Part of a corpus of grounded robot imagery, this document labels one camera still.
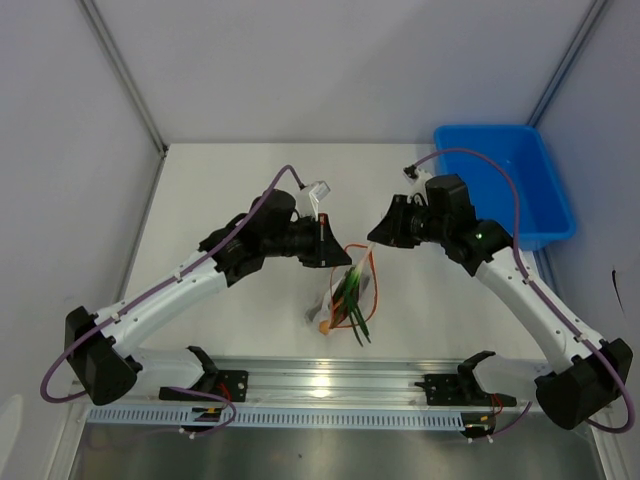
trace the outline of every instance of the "white wall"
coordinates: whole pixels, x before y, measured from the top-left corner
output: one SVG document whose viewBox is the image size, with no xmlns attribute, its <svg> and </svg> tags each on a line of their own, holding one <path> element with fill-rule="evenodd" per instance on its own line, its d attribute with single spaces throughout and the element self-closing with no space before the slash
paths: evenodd
<svg viewBox="0 0 640 480">
<path fill-rule="evenodd" d="M 97 0 L 165 140 L 522 123 L 590 0 Z"/>
<path fill-rule="evenodd" d="M 64 408 L 40 380 L 65 314 L 112 300 L 158 158 L 75 2 L 1 2 L 0 65 L 0 404 L 26 400 L 2 478 L 37 479 Z"/>
<path fill-rule="evenodd" d="M 616 0 L 562 88 L 542 133 L 578 218 L 569 242 L 551 248 L 566 300 L 609 338 L 640 352 L 640 3 Z M 622 306 L 613 287 L 619 272 Z M 640 407 L 640 366 L 629 386 Z M 625 420 L 617 402 L 617 419 Z M 640 426 L 620 438 L 640 477 Z"/>
</svg>

